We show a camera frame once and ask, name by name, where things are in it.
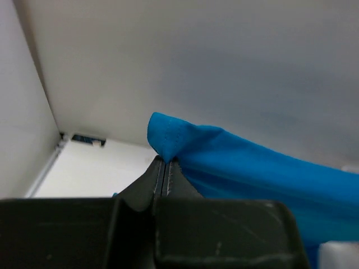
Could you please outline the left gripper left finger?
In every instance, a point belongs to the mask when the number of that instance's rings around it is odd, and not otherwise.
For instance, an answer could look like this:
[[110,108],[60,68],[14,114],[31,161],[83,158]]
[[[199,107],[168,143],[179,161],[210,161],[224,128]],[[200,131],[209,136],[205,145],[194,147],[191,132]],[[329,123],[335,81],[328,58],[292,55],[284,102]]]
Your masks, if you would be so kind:
[[1,200],[2,268],[154,268],[155,196],[164,162],[106,198]]

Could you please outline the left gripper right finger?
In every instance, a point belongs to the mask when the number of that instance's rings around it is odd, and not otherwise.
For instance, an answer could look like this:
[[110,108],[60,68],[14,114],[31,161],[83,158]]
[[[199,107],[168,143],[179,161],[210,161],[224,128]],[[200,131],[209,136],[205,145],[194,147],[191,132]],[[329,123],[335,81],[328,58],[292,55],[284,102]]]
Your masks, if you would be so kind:
[[177,161],[154,206],[156,268],[309,268],[296,220],[282,203],[204,198]]

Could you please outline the blue t shirt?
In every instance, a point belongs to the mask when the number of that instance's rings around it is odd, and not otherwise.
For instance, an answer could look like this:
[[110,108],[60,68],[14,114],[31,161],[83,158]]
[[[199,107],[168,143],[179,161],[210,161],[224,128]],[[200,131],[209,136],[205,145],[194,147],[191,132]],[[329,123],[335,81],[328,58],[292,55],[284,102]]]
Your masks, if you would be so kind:
[[[147,138],[209,199],[269,200],[293,214],[309,268],[358,267],[358,175],[298,160],[221,128],[154,113]],[[155,220],[154,206],[153,258]]]

